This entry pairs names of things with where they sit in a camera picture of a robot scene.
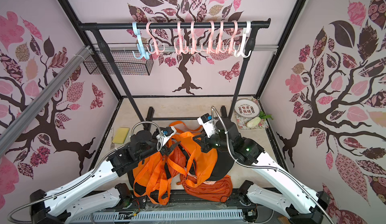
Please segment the bright orange sling bag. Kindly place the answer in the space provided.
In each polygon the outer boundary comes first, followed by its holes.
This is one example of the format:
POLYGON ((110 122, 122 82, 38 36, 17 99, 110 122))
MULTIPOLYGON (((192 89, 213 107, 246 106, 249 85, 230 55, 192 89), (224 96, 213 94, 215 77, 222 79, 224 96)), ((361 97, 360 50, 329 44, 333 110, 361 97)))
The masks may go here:
POLYGON ((187 157, 184 166, 171 159, 167 160, 167 164, 180 174, 179 185, 185 189, 196 189, 210 178, 218 160, 217 151, 212 149, 203 153, 201 146, 193 140, 193 137, 202 133, 203 127, 190 129, 182 121, 172 122, 169 126, 175 128, 177 132, 172 136, 172 140, 185 150, 187 157))

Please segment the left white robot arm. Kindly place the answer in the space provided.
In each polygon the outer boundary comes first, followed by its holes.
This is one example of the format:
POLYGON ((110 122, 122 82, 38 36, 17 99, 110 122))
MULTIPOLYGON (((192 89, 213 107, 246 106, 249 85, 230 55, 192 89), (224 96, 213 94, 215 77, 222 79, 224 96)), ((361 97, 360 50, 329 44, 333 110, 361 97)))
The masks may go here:
POLYGON ((149 157, 169 154, 167 142, 177 133, 174 127, 162 128, 151 134, 141 130, 131 136, 129 143, 108 154, 94 169, 57 189, 37 190, 30 196, 31 221, 34 224, 69 224, 91 213, 113 208, 131 198, 126 184, 91 195, 96 188, 113 181, 140 164, 146 165, 149 157))

